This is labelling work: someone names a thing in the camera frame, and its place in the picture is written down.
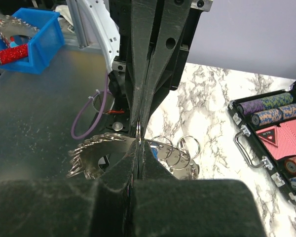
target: white wall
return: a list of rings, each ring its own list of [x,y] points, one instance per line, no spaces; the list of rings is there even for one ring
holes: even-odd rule
[[[296,79],[296,0],[214,0],[188,62]]]

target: metal plate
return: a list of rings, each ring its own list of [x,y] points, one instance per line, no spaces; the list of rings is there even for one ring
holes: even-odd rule
[[[191,160],[185,169],[173,170],[173,175],[179,180],[195,180],[199,175],[199,165]]]
[[[213,0],[193,0],[191,8],[209,12],[211,10]]]
[[[114,153],[127,152],[135,138],[121,136],[119,134],[104,134],[93,136],[80,144],[74,151],[68,152],[73,159],[70,163],[73,165],[67,177],[73,177],[84,173],[86,179],[95,179],[100,177],[104,171],[99,167],[99,160]]]
[[[12,37],[25,36],[31,39],[37,32],[39,32],[37,27],[14,16],[6,16],[4,20],[0,21],[0,38],[8,47],[14,42]]]

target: marble countertop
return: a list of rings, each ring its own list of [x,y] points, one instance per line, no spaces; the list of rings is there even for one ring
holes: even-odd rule
[[[198,178],[244,182],[255,198],[268,237],[296,237],[296,206],[282,197],[265,169],[252,170],[245,163],[233,142],[239,130],[227,106],[230,100],[286,89],[293,81],[187,64],[178,90],[170,92],[152,115],[146,133],[146,138],[163,135],[173,142],[184,135],[197,138],[201,144],[201,155],[195,159],[200,165]],[[254,157],[248,144],[243,144]]]

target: blue plastic bin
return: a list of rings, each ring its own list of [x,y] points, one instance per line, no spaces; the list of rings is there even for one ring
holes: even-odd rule
[[[17,18],[39,28],[39,32],[28,42],[29,57],[0,66],[0,69],[41,74],[57,51],[65,44],[58,23],[58,12],[21,8],[13,14]],[[0,50],[6,45],[0,39]]]

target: black foam pad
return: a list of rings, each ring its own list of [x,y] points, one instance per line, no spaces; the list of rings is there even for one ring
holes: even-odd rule
[[[264,237],[246,185],[235,180],[135,181],[138,237]]]
[[[0,183],[0,237],[87,237],[99,182],[81,180]]]

